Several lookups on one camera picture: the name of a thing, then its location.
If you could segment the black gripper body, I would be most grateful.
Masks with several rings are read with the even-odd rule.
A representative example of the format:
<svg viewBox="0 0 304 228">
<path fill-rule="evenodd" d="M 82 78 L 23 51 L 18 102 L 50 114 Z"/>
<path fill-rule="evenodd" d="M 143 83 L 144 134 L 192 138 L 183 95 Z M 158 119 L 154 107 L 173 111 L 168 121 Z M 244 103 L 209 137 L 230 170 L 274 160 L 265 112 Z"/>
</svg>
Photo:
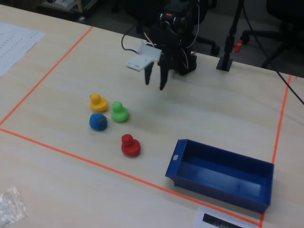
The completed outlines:
<svg viewBox="0 0 304 228">
<path fill-rule="evenodd" d="M 180 36 L 167 23 L 154 23 L 150 27 L 149 38 L 162 51 L 159 65 L 178 69 L 181 60 Z"/>
</svg>

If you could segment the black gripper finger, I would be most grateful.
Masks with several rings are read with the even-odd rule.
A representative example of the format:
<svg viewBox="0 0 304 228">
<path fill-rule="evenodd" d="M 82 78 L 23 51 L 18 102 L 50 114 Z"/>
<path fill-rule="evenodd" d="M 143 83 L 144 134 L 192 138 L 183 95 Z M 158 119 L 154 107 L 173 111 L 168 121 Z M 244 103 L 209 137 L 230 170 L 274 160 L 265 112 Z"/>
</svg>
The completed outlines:
<svg viewBox="0 0 304 228">
<path fill-rule="evenodd" d="M 169 70 L 172 69 L 173 64 L 174 64 L 173 54 L 170 51 L 162 53 L 159 61 L 160 72 L 161 72 L 160 90 L 164 89 L 168 80 Z"/>
<path fill-rule="evenodd" d="M 145 75 L 145 84 L 148 85 L 151 78 L 152 68 L 153 68 L 154 62 L 151 62 L 147 67 L 144 69 L 144 75 Z"/>
</svg>

